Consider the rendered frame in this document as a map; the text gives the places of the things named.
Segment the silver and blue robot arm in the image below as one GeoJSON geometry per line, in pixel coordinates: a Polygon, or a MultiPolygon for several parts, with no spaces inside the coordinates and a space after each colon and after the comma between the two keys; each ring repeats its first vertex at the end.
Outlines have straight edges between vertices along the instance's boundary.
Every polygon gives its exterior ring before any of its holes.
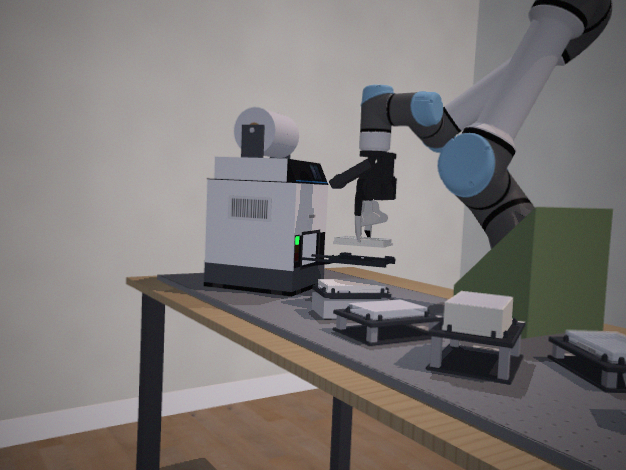
{"type": "Polygon", "coordinates": [[[388,152],[392,126],[410,127],[440,153],[441,180],[473,213],[492,249],[535,208],[507,170],[517,133],[555,66],[590,46],[611,13],[611,0],[535,0],[513,57],[444,107],[436,92],[366,86],[359,149],[388,152]]]}

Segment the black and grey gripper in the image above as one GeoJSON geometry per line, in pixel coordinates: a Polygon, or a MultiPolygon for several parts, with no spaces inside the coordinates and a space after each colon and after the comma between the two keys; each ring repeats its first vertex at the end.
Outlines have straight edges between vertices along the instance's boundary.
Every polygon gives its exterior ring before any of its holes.
{"type": "Polygon", "coordinates": [[[397,178],[394,176],[396,153],[362,150],[360,156],[368,156],[371,168],[358,175],[356,186],[354,215],[355,234],[359,243],[363,226],[366,236],[371,237],[372,225],[388,220],[388,215],[380,211],[379,203],[375,200],[396,199],[397,185],[397,178]]]}

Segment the light grey roll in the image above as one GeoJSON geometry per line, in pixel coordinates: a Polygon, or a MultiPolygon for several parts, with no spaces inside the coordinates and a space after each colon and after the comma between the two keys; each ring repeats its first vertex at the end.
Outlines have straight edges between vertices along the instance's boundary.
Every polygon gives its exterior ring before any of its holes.
{"type": "Polygon", "coordinates": [[[299,142],[299,130],[296,123],[288,116],[260,107],[244,110],[234,125],[234,137],[241,149],[242,124],[265,125],[264,156],[284,158],[290,155],[299,142]]]}

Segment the white button panel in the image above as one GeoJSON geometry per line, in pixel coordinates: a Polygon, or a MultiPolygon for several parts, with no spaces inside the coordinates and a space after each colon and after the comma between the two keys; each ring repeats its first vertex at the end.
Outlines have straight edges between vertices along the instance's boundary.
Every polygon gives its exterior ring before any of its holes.
{"type": "MultiPolygon", "coordinates": [[[[624,382],[625,382],[625,386],[626,386],[626,373],[623,374],[623,378],[624,378],[624,382]]],[[[626,411],[625,410],[620,410],[620,413],[626,416],[626,411]]]]}

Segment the dark grey rectangular frame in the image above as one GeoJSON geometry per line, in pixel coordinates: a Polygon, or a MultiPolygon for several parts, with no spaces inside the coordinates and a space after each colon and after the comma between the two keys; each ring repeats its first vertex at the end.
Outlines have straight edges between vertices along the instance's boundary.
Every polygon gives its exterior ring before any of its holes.
{"type": "Polygon", "coordinates": [[[378,315],[378,320],[374,321],[370,320],[370,314],[366,314],[365,318],[351,313],[350,307],[335,309],[333,313],[337,315],[336,327],[332,329],[333,331],[368,346],[430,340],[431,336],[428,336],[428,331],[443,319],[442,316],[430,313],[429,309],[424,312],[424,316],[420,317],[383,320],[382,315],[378,315]],[[346,326],[347,319],[362,325],[346,326]],[[419,323],[429,323],[428,331],[410,325],[419,323]]]}
{"type": "Polygon", "coordinates": [[[626,393],[623,378],[623,373],[626,373],[624,357],[619,357],[618,364],[610,363],[607,354],[604,353],[600,358],[570,343],[568,335],[549,337],[549,342],[553,343],[553,347],[552,355],[548,355],[547,358],[604,392],[626,393]],[[575,356],[564,356],[565,350],[575,356]]]}

